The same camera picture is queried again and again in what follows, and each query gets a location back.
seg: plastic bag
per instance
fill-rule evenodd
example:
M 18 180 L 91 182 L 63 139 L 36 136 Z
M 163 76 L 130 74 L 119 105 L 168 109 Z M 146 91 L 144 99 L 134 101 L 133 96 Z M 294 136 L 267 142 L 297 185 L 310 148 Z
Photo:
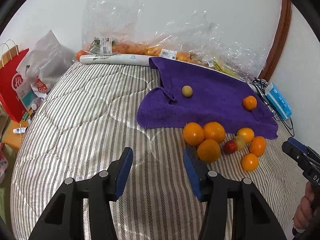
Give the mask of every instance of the plastic bag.
M 4 176 L 5 176 L 5 170 L 8 168 L 8 161 L 4 156 L 4 153 L 2 151 L 2 147 L 3 147 L 4 143 L 0 143 L 0 184 L 2 183 L 2 181 L 4 180 Z
M 112 55 L 122 53 L 117 47 L 123 41 L 134 40 L 135 27 L 143 4 L 140 0 L 87 0 L 82 19 L 83 50 L 78 56 L 90 54 Z M 103 50 L 100 41 L 108 39 L 110 46 Z
M 22 59 L 17 72 L 31 84 L 38 97 L 44 97 L 71 64 L 71 59 L 62 53 L 61 44 L 50 30 Z
M 84 10 L 83 50 L 76 54 L 137 54 L 167 57 L 212 68 L 250 82 L 263 69 L 266 56 L 244 49 L 240 43 L 225 45 L 219 26 L 206 19 L 206 12 L 169 22 L 154 37 L 139 43 L 135 27 L 141 13 L 139 0 L 88 0 Z

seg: white wall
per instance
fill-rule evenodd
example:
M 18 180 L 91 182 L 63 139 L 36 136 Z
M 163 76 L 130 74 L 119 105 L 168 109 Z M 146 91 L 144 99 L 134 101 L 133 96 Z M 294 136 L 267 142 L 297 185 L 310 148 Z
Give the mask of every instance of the white wall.
M 245 48 L 269 49 L 276 31 L 281 0 L 143 0 L 139 29 L 145 37 L 167 22 L 207 11 L 219 24 L 224 43 L 241 42 Z M 0 36 L 0 43 L 15 40 L 22 48 L 53 30 L 61 44 L 74 52 L 81 48 L 81 19 L 86 0 L 27 0 Z
M 288 38 L 271 81 L 292 109 L 296 139 L 320 152 L 320 43 L 294 6 Z

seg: wooden door frame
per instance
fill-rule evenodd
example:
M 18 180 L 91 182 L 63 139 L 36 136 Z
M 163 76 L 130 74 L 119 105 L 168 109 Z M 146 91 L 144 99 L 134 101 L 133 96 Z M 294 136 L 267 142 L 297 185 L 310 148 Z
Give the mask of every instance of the wooden door frame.
M 292 14 L 292 3 L 290 0 L 282 0 L 281 12 L 276 35 L 268 54 L 266 65 L 261 71 L 259 78 L 269 81 L 271 78 L 280 56 L 282 54 L 285 42 L 287 40 Z

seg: striped bedsheet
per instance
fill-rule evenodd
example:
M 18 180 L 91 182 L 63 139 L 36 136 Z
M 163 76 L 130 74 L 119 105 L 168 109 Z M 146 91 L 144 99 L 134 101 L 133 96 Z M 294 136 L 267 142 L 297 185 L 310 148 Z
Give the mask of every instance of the striped bedsheet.
M 182 129 L 140 127 L 135 115 L 144 96 L 159 86 L 156 70 L 131 65 L 73 64 L 35 115 L 18 153 L 12 175 L 11 216 L 17 239 L 28 239 L 36 221 L 61 183 L 91 178 L 134 150 L 123 196 L 110 203 L 119 239 L 197 239 L 205 203 L 194 197 L 183 165 Z M 259 167 L 241 168 L 243 151 L 222 155 L 209 169 L 225 178 L 249 177 L 286 227 L 303 195 L 300 169 L 281 151 L 288 138 L 279 124 L 278 139 L 267 140 Z M 234 135 L 228 134 L 226 141 Z M 88 202 L 85 238 L 91 239 Z M 225 239 L 231 239 L 232 201 Z

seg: clear plastic wrap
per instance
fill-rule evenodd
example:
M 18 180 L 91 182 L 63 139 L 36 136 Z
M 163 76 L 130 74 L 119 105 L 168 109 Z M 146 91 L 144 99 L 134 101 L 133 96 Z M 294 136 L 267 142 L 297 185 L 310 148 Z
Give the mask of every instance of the clear plastic wrap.
M 83 49 L 76 54 L 76 60 L 81 55 L 99 54 L 103 38 L 110 38 L 112 46 L 133 40 L 142 8 L 140 0 L 87 0 L 82 18 Z M 117 53 L 121 50 L 114 47 L 105 55 Z
M 206 12 L 167 23 L 154 37 L 135 43 L 135 28 L 143 4 L 140 0 L 88 0 L 83 14 L 81 55 L 137 54 L 164 56 L 171 50 L 172 59 L 212 68 L 250 82 L 266 62 L 266 51 L 244 49 L 240 43 L 223 44 L 219 26 L 209 22 Z

